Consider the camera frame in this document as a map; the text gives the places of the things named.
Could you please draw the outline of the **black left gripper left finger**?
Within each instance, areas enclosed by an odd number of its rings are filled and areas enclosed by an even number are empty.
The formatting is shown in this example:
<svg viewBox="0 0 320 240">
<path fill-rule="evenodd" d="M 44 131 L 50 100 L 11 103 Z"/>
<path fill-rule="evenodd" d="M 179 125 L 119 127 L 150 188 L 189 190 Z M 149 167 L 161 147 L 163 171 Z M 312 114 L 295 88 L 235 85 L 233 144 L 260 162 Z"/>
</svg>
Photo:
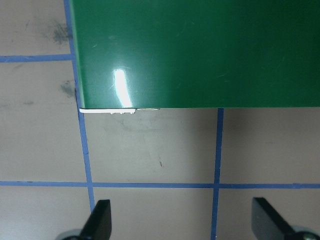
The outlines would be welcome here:
<svg viewBox="0 0 320 240">
<path fill-rule="evenodd" d="M 84 227 L 80 240 L 109 240 L 112 233 L 111 202 L 109 199 L 99 200 Z"/>
</svg>

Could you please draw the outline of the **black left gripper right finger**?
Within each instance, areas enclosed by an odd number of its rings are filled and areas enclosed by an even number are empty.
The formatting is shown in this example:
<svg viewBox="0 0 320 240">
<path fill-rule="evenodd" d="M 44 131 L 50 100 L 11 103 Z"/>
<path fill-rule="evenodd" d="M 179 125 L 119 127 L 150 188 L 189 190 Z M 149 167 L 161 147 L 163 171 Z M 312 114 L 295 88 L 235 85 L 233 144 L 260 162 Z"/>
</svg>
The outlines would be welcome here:
<svg viewBox="0 0 320 240">
<path fill-rule="evenodd" d="M 295 240 L 297 232 L 263 197 L 251 202 L 251 229 L 257 240 Z"/>
</svg>

